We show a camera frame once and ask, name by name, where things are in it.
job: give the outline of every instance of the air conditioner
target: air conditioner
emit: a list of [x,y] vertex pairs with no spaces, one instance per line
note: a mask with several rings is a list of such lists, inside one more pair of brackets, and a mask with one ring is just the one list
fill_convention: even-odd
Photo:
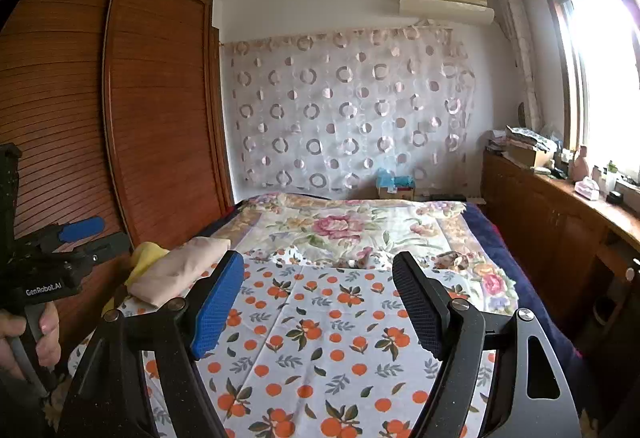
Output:
[[400,0],[400,14],[471,25],[489,25],[494,20],[486,0]]

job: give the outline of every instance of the pink bottle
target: pink bottle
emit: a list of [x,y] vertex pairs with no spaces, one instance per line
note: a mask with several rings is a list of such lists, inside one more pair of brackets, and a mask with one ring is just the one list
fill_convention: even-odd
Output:
[[580,155],[578,155],[578,158],[576,158],[574,162],[574,174],[572,176],[572,180],[574,182],[580,182],[587,176],[591,176],[591,170],[587,163],[587,146],[581,145]]

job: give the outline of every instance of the stack of papers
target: stack of papers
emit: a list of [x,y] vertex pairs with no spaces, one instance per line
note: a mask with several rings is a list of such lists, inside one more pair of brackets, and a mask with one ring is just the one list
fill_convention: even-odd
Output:
[[558,145],[554,141],[538,135],[535,131],[532,131],[532,129],[511,128],[511,126],[507,126],[506,134],[510,144],[525,149],[545,152],[552,151],[553,153],[558,150]]
[[502,154],[505,152],[507,150],[507,132],[504,129],[492,129],[485,147],[492,153]]

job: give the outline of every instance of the window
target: window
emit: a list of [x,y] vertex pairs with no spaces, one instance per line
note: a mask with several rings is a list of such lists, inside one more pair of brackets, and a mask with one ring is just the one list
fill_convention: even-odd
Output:
[[591,164],[640,169],[640,50],[621,0],[548,0],[564,81],[564,145],[588,147]]

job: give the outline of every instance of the floral bedspread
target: floral bedspread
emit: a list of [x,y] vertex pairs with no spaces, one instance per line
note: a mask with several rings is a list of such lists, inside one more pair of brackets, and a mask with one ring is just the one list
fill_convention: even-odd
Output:
[[[395,254],[411,252],[451,297],[480,310],[517,307],[513,282],[485,255],[464,208],[268,194],[222,227],[215,236],[244,254],[245,280],[198,370],[228,436],[408,438],[440,362],[418,343],[395,290]],[[463,266],[437,258],[451,251]],[[154,310],[134,297],[120,309]],[[72,374],[87,342],[70,356]],[[462,436],[478,436],[494,358],[482,356]],[[154,354],[143,360],[158,431],[173,437]]]
[[[393,258],[409,251],[423,269],[452,272],[449,294],[479,310],[513,314],[514,282],[486,255],[461,216],[460,202],[405,200],[334,201],[286,193],[249,200],[242,212],[216,232],[246,256],[267,256],[292,245],[311,264],[389,271]],[[465,256],[464,269],[446,267],[437,257]]]
[[[408,438],[441,363],[418,343],[391,272],[294,265],[296,253],[245,259],[225,330],[197,362],[227,435]],[[127,317],[155,310],[134,297],[120,309]],[[494,359],[482,355],[462,437],[479,433]],[[160,436],[175,437],[154,354],[143,352],[143,362]]]

